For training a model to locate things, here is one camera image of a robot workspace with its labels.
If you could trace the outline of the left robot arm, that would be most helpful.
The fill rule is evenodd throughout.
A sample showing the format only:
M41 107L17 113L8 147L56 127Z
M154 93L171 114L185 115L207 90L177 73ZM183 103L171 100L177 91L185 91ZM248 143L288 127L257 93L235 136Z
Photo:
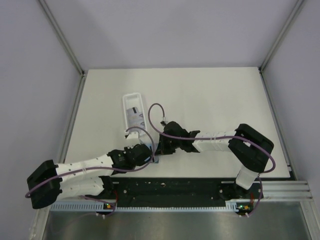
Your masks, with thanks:
M44 161L27 178L28 192L33 209L42 209L57 200L78 196L109 198L114 191L111 177L144 169L154 156L154 148L144 143L123 150L74 163Z

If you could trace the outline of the blue leather card holder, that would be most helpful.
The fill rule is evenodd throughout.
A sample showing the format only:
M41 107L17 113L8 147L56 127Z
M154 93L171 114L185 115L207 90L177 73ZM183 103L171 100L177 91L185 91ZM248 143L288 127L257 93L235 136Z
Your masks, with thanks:
M150 164L158 164L160 162L160 157L156 154L156 151L158 149L158 143L156 142L154 145L151 143L146 143L146 146L150 149L151 151L151 156L149 156L146 160L145 163L150 163Z

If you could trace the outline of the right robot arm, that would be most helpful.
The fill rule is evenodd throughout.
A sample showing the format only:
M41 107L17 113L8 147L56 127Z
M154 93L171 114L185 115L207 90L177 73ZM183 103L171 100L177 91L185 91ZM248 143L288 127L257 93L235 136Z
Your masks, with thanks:
M187 131L177 122L162 122L163 132L159 133L159 141L155 154L157 156L172 155L176 149L186 153L202 153L207 151L231 152L241 162L242 167L235 179L233 192L239 198L245 198L252 191L252 184L265 172L269 160L275 169L275 161L271 153L274 143L248 124L241 123L234 131L204 133L200 130Z

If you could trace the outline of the white plastic basket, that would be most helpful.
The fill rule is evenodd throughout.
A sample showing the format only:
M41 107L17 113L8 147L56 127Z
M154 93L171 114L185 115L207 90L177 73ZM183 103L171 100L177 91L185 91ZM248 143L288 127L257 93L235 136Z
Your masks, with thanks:
M139 134L144 135L145 132L140 129L131 129L127 131L127 129L131 127L140 127L146 131L148 130L142 95L138 92L125 94L122 97L122 105L125 122L125 135L127 136L133 131L138 131Z

